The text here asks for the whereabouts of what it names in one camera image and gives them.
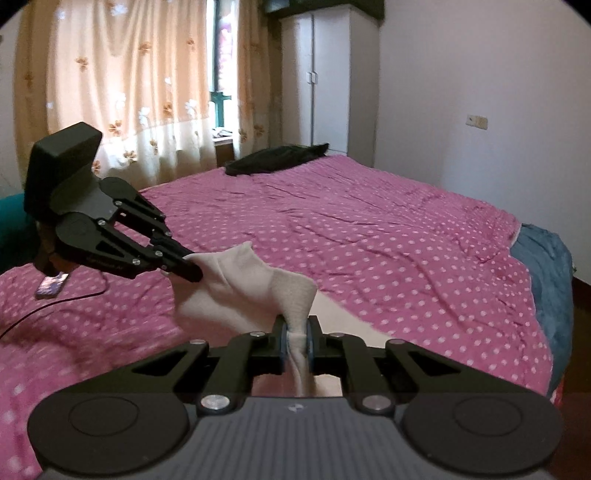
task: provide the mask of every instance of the white wardrobe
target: white wardrobe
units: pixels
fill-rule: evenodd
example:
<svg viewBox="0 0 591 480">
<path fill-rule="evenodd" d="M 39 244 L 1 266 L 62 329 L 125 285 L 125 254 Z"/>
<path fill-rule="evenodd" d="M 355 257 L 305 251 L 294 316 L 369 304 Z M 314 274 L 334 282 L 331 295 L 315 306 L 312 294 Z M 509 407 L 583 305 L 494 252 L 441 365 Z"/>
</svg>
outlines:
<svg viewBox="0 0 591 480">
<path fill-rule="evenodd" d="M 281 21 L 282 140 L 374 165 L 379 24 L 344 5 Z"/>
</svg>

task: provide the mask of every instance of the gray ribbed panel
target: gray ribbed panel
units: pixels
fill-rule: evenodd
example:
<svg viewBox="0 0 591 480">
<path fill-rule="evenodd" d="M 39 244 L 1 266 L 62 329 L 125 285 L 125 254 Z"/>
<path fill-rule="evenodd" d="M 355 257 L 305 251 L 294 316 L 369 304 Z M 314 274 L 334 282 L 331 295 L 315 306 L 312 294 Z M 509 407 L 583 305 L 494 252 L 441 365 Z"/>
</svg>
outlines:
<svg viewBox="0 0 591 480">
<path fill-rule="evenodd" d="M 295 405 L 304 408 L 293 411 Z M 393 422 L 358 413 L 344 398 L 253 397 L 236 413 L 202 420 L 188 442 L 156 467 L 120 478 L 459 480 L 467 477 L 427 463 L 406 444 Z M 542 471 L 521 478 L 552 480 Z M 71 477 L 48 471 L 39 480 L 71 480 Z"/>
</svg>

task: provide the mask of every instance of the pink polka dot blanket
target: pink polka dot blanket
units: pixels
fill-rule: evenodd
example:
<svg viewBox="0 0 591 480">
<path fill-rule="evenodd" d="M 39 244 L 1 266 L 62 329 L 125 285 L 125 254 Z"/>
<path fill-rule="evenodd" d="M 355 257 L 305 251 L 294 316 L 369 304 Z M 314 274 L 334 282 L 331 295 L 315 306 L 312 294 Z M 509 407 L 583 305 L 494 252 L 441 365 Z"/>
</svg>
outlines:
<svg viewBox="0 0 591 480">
<path fill-rule="evenodd" d="M 376 331 L 546 394 L 551 353 L 528 271 L 509 254 L 519 223 L 507 212 L 342 156 L 274 174 L 217 169 L 144 195 L 195 252 L 252 241 L 269 265 L 312 278 Z M 0 276 L 0 331 L 51 302 L 34 300 L 41 277 L 31 265 Z M 2 480 L 40 472 L 26 428 L 42 398 L 187 340 L 165 276 L 105 277 L 103 295 L 41 310 L 3 339 Z M 104 286 L 80 267 L 59 299 Z"/>
</svg>

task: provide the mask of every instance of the light switch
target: light switch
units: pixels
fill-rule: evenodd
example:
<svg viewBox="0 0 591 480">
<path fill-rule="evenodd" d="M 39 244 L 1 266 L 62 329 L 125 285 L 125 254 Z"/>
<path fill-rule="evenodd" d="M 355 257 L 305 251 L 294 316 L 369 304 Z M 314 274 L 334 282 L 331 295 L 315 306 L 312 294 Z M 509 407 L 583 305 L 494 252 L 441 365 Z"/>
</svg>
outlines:
<svg viewBox="0 0 591 480">
<path fill-rule="evenodd" d="M 466 125 L 470 127 L 481 128 L 483 130 L 488 129 L 488 118 L 485 116 L 478 116 L 478 115 L 468 115 L 468 120 L 466 120 Z"/>
</svg>

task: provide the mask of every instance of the curtain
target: curtain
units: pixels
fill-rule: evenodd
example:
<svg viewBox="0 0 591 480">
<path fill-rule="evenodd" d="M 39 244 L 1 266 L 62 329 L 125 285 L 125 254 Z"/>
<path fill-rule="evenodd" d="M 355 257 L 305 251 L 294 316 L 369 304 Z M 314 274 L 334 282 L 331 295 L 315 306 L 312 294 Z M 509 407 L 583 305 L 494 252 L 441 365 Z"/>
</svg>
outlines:
<svg viewBox="0 0 591 480">
<path fill-rule="evenodd" d="M 235 157 L 281 142 L 281 44 L 260 0 L 236 2 Z"/>
<path fill-rule="evenodd" d="M 21 32 L 31 46 L 20 53 L 33 72 L 17 79 L 33 113 L 17 125 L 23 169 L 34 141 L 80 121 L 103 132 L 98 176 L 141 189 L 215 168 L 206 0 L 55 3 L 49 17 L 46 0 L 34 2 L 31 28 Z M 35 30 L 41 11 L 53 19 L 42 35 Z"/>
</svg>

